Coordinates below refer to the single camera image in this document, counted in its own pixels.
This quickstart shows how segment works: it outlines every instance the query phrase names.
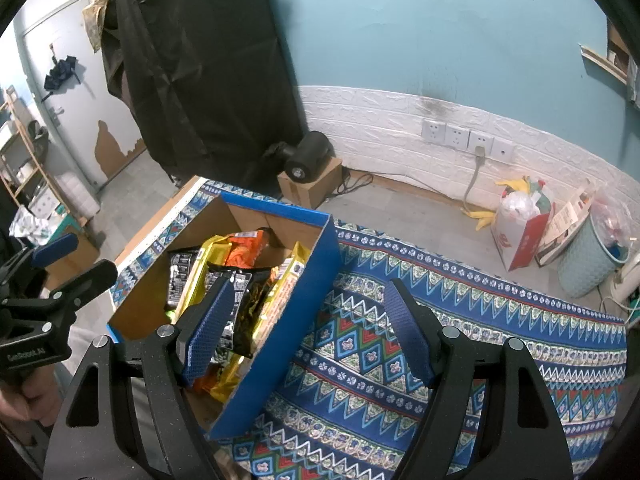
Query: white door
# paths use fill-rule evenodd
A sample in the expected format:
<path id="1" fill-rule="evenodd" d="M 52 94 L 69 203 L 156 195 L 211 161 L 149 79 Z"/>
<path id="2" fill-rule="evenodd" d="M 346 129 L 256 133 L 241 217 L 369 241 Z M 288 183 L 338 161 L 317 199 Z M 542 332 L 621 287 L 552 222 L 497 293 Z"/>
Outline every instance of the white door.
<path id="1" fill-rule="evenodd" d="M 35 96 L 38 100 L 47 94 L 44 79 L 53 68 L 49 45 L 53 45 L 58 59 L 78 59 L 76 73 L 80 83 L 74 77 L 68 79 L 44 105 L 87 180 L 98 188 L 117 169 L 114 161 L 126 165 L 143 143 L 127 106 L 107 90 L 102 53 L 94 53 L 84 31 L 82 9 L 88 4 L 89 0 L 70 2 L 29 28 L 22 41 L 40 93 Z M 98 131 L 101 139 L 97 148 Z"/>

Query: patterned fabric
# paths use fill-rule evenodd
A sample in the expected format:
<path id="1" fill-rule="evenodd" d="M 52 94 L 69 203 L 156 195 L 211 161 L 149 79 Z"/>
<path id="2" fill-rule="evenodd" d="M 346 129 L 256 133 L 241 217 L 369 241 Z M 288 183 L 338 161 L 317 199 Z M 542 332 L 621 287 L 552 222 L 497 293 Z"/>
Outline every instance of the patterned fabric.
<path id="1" fill-rule="evenodd" d="M 209 181 L 162 235 L 120 274 L 119 304 L 182 226 L 224 188 Z M 540 369 L 564 426 L 574 474 L 596 459 L 625 375 L 622 320 L 544 296 L 446 260 L 383 233 L 336 222 L 343 267 L 287 376 L 255 428 L 221 442 L 265 479 L 390 480 L 428 404 L 408 369 L 382 305 L 385 283 L 401 278 L 443 325 L 502 344 L 518 336 Z M 468 464 L 484 384 L 474 383 L 450 471 Z"/>

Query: door frame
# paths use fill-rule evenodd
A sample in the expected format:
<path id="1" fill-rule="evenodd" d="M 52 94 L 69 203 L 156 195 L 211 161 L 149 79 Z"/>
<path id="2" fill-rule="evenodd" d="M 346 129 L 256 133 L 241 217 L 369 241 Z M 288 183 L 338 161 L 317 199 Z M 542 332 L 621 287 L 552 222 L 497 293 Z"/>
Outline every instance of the door frame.
<path id="1" fill-rule="evenodd" d="M 25 28 L 24 30 L 19 30 L 17 21 L 13 20 L 14 26 L 14 35 L 15 35 L 15 43 L 18 47 L 18 56 L 20 57 L 20 64 L 22 65 L 22 71 L 24 72 L 25 78 L 27 79 L 27 85 L 29 87 L 29 92 L 33 96 L 33 100 L 35 106 L 44 121 L 44 125 L 47 127 L 49 131 L 49 135 L 53 138 L 53 141 L 57 147 L 59 147 L 60 152 L 62 153 L 66 163 L 69 165 L 70 169 L 78 176 L 80 182 L 85 187 L 85 189 L 91 194 L 91 196 L 97 200 L 97 192 L 100 190 L 100 186 L 94 185 L 85 175 L 84 171 L 78 165 L 78 162 L 71 155 L 69 148 L 67 147 L 65 141 L 63 140 L 60 132 L 58 131 L 57 126 L 54 124 L 51 119 L 49 112 L 47 111 L 46 106 L 43 102 L 41 102 L 42 96 L 40 94 L 40 88 L 36 85 L 35 78 L 33 76 L 33 71 L 31 69 L 31 62 L 29 58 L 29 54 L 24 44 L 24 37 L 32 31 L 38 25 L 41 25 L 45 20 L 48 20 L 60 10 L 66 9 L 68 6 L 73 5 L 79 0 L 69 0 L 59 7 L 53 9 L 51 12 L 48 12 L 43 17 L 38 19 L 35 23 Z"/>

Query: electrical outlet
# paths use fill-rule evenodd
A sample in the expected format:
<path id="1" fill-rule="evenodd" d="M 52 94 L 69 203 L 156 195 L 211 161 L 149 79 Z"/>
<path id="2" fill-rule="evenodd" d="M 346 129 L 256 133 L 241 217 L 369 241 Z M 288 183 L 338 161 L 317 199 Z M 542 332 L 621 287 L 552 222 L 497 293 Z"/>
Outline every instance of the electrical outlet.
<path id="1" fill-rule="evenodd" d="M 422 122 L 422 138 L 433 144 L 444 144 L 445 123 L 425 119 Z"/>
<path id="2" fill-rule="evenodd" d="M 505 164 L 511 164 L 513 162 L 513 152 L 515 148 L 516 146 L 513 142 L 495 137 L 489 158 L 499 160 Z"/>
<path id="3" fill-rule="evenodd" d="M 491 135 L 471 130 L 471 134 L 469 135 L 469 144 L 467 145 L 466 150 L 476 154 L 476 147 L 482 146 L 484 148 L 484 155 L 488 156 L 489 153 L 491 153 L 493 145 L 494 138 Z"/>
<path id="4" fill-rule="evenodd" d="M 447 130 L 444 136 L 444 145 L 456 150 L 466 150 L 469 142 L 469 130 L 447 124 Z"/>

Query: black cloth cover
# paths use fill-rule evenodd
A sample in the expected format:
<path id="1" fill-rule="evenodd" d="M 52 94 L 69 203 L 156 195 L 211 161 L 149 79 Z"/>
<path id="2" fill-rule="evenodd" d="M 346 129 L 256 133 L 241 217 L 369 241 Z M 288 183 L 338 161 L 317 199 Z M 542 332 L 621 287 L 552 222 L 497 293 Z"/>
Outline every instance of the black cloth cover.
<path id="1" fill-rule="evenodd" d="M 102 56 L 165 171 L 263 190 L 306 128 L 274 0 L 109 0 Z"/>

